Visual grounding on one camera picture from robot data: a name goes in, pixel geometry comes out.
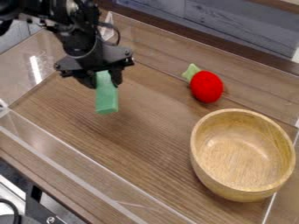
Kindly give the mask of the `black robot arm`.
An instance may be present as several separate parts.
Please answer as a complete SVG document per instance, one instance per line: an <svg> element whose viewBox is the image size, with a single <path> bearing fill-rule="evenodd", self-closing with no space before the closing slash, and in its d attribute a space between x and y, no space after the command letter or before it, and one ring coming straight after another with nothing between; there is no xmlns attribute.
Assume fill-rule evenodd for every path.
<svg viewBox="0 0 299 224"><path fill-rule="evenodd" d="M114 30L98 20L98 5L93 0L0 0L0 36L14 20L36 23L61 43L65 57L53 68L60 76L74 78L85 87L96 86L96 73L108 72L112 85L122 82L122 70L133 62L132 50L104 40L98 29Z"/></svg>

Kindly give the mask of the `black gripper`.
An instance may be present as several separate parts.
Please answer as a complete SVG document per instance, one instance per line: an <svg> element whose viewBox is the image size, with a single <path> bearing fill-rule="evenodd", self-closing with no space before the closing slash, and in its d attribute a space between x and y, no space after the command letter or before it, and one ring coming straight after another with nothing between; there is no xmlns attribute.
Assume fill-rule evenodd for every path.
<svg viewBox="0 0 299 224"><path fill-rule="evenodd" d="M122 70L135 64L129 48L104 41L97 31L54 37L65 52L53 65L62 77L73 77L82 86L94 89L96 72L108 70L114 87L122 83Z"/></svg>

